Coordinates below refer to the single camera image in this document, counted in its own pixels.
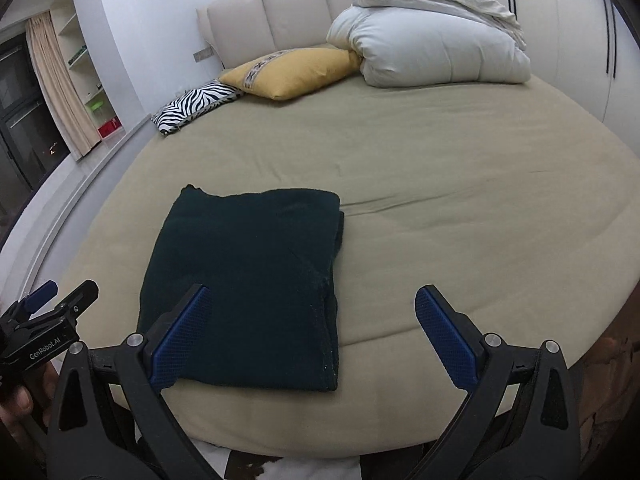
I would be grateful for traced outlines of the left hand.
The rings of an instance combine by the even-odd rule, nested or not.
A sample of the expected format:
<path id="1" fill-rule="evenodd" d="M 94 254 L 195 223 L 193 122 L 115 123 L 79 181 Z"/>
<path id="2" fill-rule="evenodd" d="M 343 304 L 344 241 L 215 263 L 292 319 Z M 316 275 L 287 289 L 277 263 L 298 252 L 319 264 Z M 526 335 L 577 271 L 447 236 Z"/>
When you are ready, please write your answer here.
<path id="1" fill-rule="evenodd" d="M 18 446 L 32 455 L 41 455 L 42 451 L 40 445 L 29 434 L 25 426 L 25 420 L 29 418 L 34 409 L 32 395 L 35 393 L 38 396 L 37 404 L 41 410 L 41 415 L 37 416 L 37 419 L 40 419 L 43 425 L 48 428 L 57 385 L 58 372 L 52 362 L 47 362 L 35 372 L 34 381 L 30 387 L 18 386 L 12 396 L 1 403 L 2 424 Z"/>

